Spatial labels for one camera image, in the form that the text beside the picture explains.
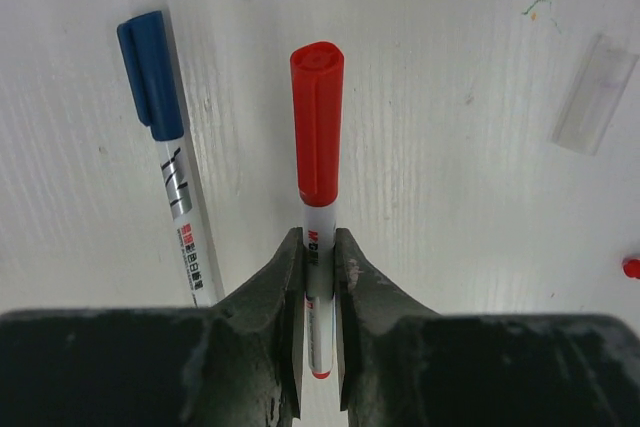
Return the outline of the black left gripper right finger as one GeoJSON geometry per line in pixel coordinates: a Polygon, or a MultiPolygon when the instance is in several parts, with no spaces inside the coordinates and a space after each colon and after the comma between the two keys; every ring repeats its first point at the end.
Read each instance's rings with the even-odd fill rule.
{"type": "Polygon", "coordinates": [[[445,316],[335,244],[340,407],[352,426],[635,426],[639,340],[596,314],[445,316]]]}

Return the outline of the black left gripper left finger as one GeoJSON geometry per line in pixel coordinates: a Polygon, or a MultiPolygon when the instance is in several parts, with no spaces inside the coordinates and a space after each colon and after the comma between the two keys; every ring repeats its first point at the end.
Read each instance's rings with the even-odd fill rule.
{"type": "Polygon", "coordinates": [[[5,426],[289,426],[301,415],[303,245],[211,307],[1,318],[5,426]]]}

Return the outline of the white marker blue end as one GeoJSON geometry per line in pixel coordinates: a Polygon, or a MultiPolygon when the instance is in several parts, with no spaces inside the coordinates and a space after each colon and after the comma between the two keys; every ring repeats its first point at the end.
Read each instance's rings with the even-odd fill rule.
{"type": "Polygon", "coordinates": [[[181,137],[156,141],[155,146],[173,221],[173,237],[178,244],[181,272],[186,277],[193,304],[211,307],[223,298],[223,290],[198,199],[187,142],[181,137]]]}

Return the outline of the large red pen cap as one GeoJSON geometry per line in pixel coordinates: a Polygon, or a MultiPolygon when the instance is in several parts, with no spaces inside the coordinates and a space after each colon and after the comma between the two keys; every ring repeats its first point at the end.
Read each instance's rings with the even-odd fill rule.
{"type": "Polygon", "coordinates": [[[298,190],[304,204],[325,207],[338,196],[344,55],[319,41],[290,57],[298,190]]]}

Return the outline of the white marker red end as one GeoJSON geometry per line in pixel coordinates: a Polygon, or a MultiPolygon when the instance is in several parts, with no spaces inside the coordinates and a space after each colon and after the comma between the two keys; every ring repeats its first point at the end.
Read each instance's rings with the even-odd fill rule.
{"type": "Polygon", "coordinates": [[[303,207],[308,365],[326,379],[333,368],[336,207],[303,207]]]}

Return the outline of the blue pen cap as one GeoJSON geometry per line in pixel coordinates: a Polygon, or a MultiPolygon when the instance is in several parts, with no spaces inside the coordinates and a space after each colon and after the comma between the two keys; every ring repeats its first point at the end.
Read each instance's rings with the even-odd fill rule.
{"type": "Polygon", "coordinates": [[[156,142],[184,136],[161,11],[121,23],[117,37],[139,121],[156,142]]]}

